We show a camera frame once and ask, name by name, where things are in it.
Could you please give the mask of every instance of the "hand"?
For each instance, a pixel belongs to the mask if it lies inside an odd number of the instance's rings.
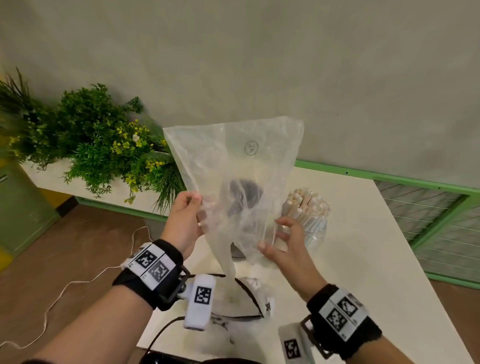
[[[198,226],[197,213],[202,196],[195,191],[183,191],[177,195],[160,239],[169,242],[187,259],[192,254],[197,239],[204,234]]]
[[[276,234],[287,243],[288,250],[284,252],[272,244],[265,244],[264,242],[258,244],[258,250],[278,266],[290,286],[305,302],[308,302],[327,285],[327,282],[318,272],[308,254],[304,243],[305,232],[303,226],[288,216],[278,218],[275,222],[290,228],[291,235],[283,231]]]

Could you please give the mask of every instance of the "metal grille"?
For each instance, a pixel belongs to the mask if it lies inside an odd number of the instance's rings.
[[[480,282],[480,206],[461,213],[415,255],[428,272]]]
[[[391,182],[375,184],[409,243],[461,196]]]

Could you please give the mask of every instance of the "black wrist strap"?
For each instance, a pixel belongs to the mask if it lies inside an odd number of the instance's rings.
[[[340,303],[333,304],[329,300],[338,289],[333,284],[326,285],[308,301],[307,308],[312,313],[310,320],[314,330],[313,336],[321,347],[329,352],[339,354],[342,360],[347,360],[364,343],[378,340],[382,336],[382,331],[370,317],[366,316],[359,325],[355,326],[353,334],[347,340],[342,338],[342,330],[345,325],[354,327],[352,321],[355,320],[352,320],[354,317],[352,312],[364,308],[351,294],[348,294]],[[345,307],[344,304],[351,308],[349,312],[342,310],[342,307]]]
[[[153,291],[150,290],[142,280],[128,268],[124,269],[118,277],[115,278],[112,285],[124,285],[142,297],[153,309],[158,307],[161,311],[166,311],[177,301],[177,298],[173,297],[172,300],[167,301],[160,296],[170,297],[173,292],[179,288],[181,284],[180,273],[182,272],[183,256],[173,245],[165,240],[158,239],[155,240],[153,244],[162,249],[176,265],[159,285]]]

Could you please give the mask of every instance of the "floor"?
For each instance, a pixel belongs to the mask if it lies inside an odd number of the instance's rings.
[[[119,265],[129,255],[132,233],[145,224],[142,218],[95,207],[77,206],[0,273],[0,342],[25,345],[43,327],[43,313],[72,280],[90,280],[107,266]],[[148,221],[153,238],[162,223]],[[148,241],[146,229],[135,235],[135,247]],[[110,269],[89,284],[70,286],[49,312],[46,333],[23,350],[0,349],[0,364],[16,364],[31,357],[60,330],[95,302],[118,274]],[[480,364],[480,291],[432,282],[442,304],[470,351]],[[139,362],[136,349],[129,364]]]

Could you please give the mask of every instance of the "bundle of straws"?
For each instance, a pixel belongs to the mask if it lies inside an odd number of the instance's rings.
[[[290,192],[282,206],[282,216],[299,221],[306,233],[321,230],[329,212],[330,205],[308,187]]]

